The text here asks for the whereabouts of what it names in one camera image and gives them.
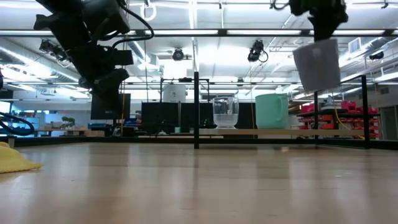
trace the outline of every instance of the yellow towel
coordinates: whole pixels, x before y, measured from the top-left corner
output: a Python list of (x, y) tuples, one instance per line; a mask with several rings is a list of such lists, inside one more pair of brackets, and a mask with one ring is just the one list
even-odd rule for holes
[(25, 159), (24, 155), (15, 149), (11, 149), (7, 143), (0, 142), (0, 174), (38, 169), (40, 167), (42, 167), (41, 164)]

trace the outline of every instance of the white cup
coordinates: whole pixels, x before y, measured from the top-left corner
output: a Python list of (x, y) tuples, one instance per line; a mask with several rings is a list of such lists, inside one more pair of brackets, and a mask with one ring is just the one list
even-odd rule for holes
[(326, 90), (340, 84), (337, 40), (321, 40), (299, 47), (293, 56), (304, 90)]

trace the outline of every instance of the wooden shelf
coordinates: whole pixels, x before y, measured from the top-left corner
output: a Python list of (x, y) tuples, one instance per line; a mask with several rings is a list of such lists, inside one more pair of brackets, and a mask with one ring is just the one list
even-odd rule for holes
[(363, 130), (302, 129), (200, 129), (202, 135), (293, 135), (293, 136), (360, 136)]

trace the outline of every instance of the glass jar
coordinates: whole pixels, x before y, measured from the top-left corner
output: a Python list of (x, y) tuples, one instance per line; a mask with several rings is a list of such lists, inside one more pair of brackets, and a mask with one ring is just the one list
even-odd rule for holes
[(238, 122), (239, 100), (235, 97), (213, 99), (213, 119), (219, 129), (234, 129)]

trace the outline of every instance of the green container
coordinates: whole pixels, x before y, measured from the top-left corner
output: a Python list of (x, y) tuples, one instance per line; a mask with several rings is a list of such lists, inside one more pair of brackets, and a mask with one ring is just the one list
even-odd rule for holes
[(289, 126), (289, 104), (285, 94), (265, 94), (256, 97), (258, 129), (285, 129)]

